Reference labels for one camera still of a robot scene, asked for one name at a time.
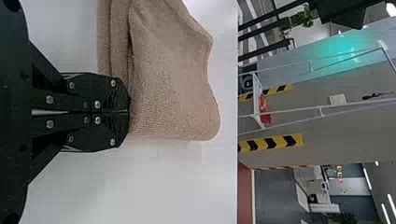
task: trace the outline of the warning tape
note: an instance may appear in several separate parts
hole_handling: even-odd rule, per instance
[[[241,141],[238,143],[238,152],[247,153],[256,150],[302,147],[303,145],[303,135],[295,133]]]
[[[275,95],[275,94],[285,92],[285,91],[291,91],[292,89],[293,89],[293,87],[289,84],[289,85],[283,85],[283,86],[274,87],[274,88],[271,88],[268,90],[264,90],[264,91],[262,91],[262,94],[264,94],[264,96],[269,96],[269,95]],[[244,102],[244,101],[251,100],[251,99],[253,99],[253,92],[242,94],[242,95],[238,96],[239,102]]]
[[[315,165],[273,166],[273,167],[263,167],[255,170],[289,170],[289,169],[307,168],[307,167],[315,167]]]
[[[276,88],[264,90],[264,91],[262,91],[262,94],[264,94],[265,96],[269,96],[269,95],[275,95],[275,94],[285,92],[285,91],[291,91],[292,89],[293,89],[293,87],[289,84],[289,85],[283,85],[283,86],[279,86]]]

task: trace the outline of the white table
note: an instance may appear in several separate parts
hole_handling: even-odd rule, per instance
[[[21,0],[30,38],[61,72],[96,72],[97,0]],[[32,182],[21,223],[236,223],[236,1],[185,0],[214,36],[209,81],[221,127],[209,142],[135,139],[59,154]]]

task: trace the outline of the screw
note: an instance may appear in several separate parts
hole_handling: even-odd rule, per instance
[[[96,109],[99,109],[100,106],[101,106],[101,105],[100,105],[100,102],[99,102],[99,101],[95,101],[95,108],[96,108]]]
[[[73,143],[74,142],[74,136],[73,135],[69,136],[68,141],[69,141],[69,143]]]
[[[53,104],[53,97],[52,96],[47,96],[46,98],[47,104],[52,105]]]
[[[100,117],[96,117],[95,118],[95,124],[100,124],[102,120],[100,119]]]
[[[75,84],[74,82],[70,82],[70,83],[69,83],[69,88],[70,88],[70,89],[73,90],[75,87],[76,87],[76,84]]]
[[[90,123],[90,118],[85,117],[85,118],[84,118],[84,123]]]
[[[53,128],[53,126],[54,126],[54,123],[53,123],[53,120],[47,120],[47,128],[48,129],[52,129]]]

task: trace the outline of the red object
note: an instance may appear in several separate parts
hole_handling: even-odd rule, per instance
[[[260,96],[260,113],[265,113],[265,112],[268,112],[267,100],[265,99],[265,96],[262,94]],[[270,124],[272,121],[271,115],[260,115],[260,120],[264,124]]]

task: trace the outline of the floor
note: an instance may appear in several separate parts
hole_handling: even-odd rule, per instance
[[[292,170],[255,171],[255,192],[257,224],[312,223],[298,203]]]

